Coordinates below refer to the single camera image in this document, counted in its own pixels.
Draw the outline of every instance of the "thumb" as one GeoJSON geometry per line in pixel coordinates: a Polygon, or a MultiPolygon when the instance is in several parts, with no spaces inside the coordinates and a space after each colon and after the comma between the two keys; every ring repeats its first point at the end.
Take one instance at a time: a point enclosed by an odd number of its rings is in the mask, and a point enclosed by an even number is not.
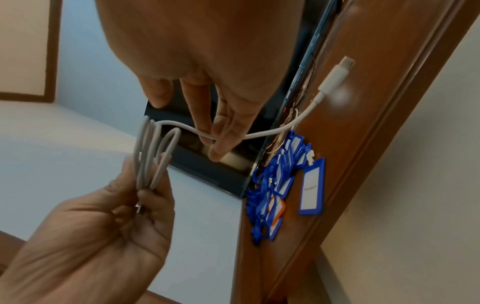
{"type": "Polygon", "coordinates": [[[138,202],[135,180],[133,157],[130,156],[123,161],[120,174],[107,186],[68,200],[64,205],[68,209],[100,212],[111,212],[123,205],[135,206],[138,202]]]}

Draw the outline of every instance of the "white wall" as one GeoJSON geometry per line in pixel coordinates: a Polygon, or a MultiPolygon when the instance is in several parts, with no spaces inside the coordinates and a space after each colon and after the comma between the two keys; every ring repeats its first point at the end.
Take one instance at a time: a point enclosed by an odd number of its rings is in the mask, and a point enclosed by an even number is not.
{"type": "Polygon", "coordinates": [[[147,98],[110,50],[94,1],[63,0],[57,102],[132,135],[147,98]]]}
{"type": "MultiPolygon", "coordinates": [[[[58,105],[0,102],[0,230],[28,239],[61,201],[118,175],[135,138],[58,105]]],[[[241,202],[169,169],[173,241],[150,290],[189,303],[228,303],[241,202]]]]}
{"type": "Polygon", "coordinates": [[[0,1],[0,92],[43,95],[50,0],[0,1]]]}
{"type": "Polygon", "coordinates": [[[480,20],[328,235],[333,303],[478,303],[480,20]]]}

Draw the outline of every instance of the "wooden edge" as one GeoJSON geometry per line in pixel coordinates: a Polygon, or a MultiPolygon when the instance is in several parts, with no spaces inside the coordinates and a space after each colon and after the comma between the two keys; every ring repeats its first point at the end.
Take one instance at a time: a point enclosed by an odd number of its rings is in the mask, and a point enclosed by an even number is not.
{"type": "Polygon", "coordinates": [[[232,304],[258,304],[262,301],[262,286],[260,280],[260,249],[252,242],[249,222],[243,201],[238,243],[236,250],[235,269],[230,302],[232,304]]]}
{"type": "Polygon", "coordinates": [[[391,106],[358,152],[328,203],[329,208],[315,221],[288,265],[276,278],[265,299],[267,302],[281,301],[291,286],[298,285],[321,243],[479,14],[478,0],[458,1],[454,5],[397,90],[391,106]]]}
{"type": "Polygon", "coordinates": [[[0,92],[0,100],[52,103],[57,92],[62,0],[50,0],[46,43],[45,88],[43,95],[0,92]]]}
{"type": "Polygon", "coordinates": [[[287,301],[288,304],[332,304],[313,261],[298,288],[287,296],[287,301]]]}
{"type": "MultiPolygon", "coordinates": [[[[21,240],[12,235],[0,231],[0,275],[10,265],[14,257],[25,244],[21,240]]],[[[169,298],[161,296],[151,291],[146,291],[138,300],[137,304],[180,304],[169,298]]]]}

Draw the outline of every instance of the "charging cable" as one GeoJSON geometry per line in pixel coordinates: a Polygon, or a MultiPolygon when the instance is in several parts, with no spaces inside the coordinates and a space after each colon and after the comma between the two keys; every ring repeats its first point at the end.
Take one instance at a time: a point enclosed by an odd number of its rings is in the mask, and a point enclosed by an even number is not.
{"type": "MultiPolygon", "coordinates": [[[[295,119],[279,128],[247,134],[244,139],[280,134],[299,124],[308,116],[308,114],[310,114],[311,111],[313,111],[325,96],[330,95],[340,84],[342,84],[354,64],[354,60],[345,57],[338,65],[336,65],[318,87],[318,93],[315,95],[310,105],[295,119]]],[[[142,188],[154,190],[158,186],[168,164],[170,163],[172,153],[179,142],[180,135],[182,134],[179,128],[206,138],[213,140],[217,139],[211,134],[201,132],[194,127],[177,121],[162,120],[155,122],[154,120],[150,120],[148,116],[145,116],[133,151],[133,164],[135,168],[137,190],[142,188]],[[170,130],[160,141],[162,126],[167,125],[174,126],[175,128],[170,130]],[[151,169],[153,164],[157,166],[157,170],[151,180],[151,169]]]]}

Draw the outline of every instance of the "hand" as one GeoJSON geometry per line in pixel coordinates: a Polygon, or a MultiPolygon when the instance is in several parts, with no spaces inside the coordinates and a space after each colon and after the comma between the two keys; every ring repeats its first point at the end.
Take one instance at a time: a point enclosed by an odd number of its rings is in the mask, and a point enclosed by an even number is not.
{"type": "MultiPolygon", "coordinates": [[[[154,107],[180,79],[195,127],[218,137],[221,160],[238,145],[282,81],[297,38],[302,0],[96,0],[108,43],[154,107]],[[210,118],[210,89],[218,107],[210,118]]],[[[204,144],[212,141],[201,138],[204,144]]]]}
{"type": "Polygon", "coordinates": [[[174,217],[168,175],[137,192],[128,158],[107,187],[48,215],[0,277],[0,302],[135,303],[165,263],[174,217]]]}

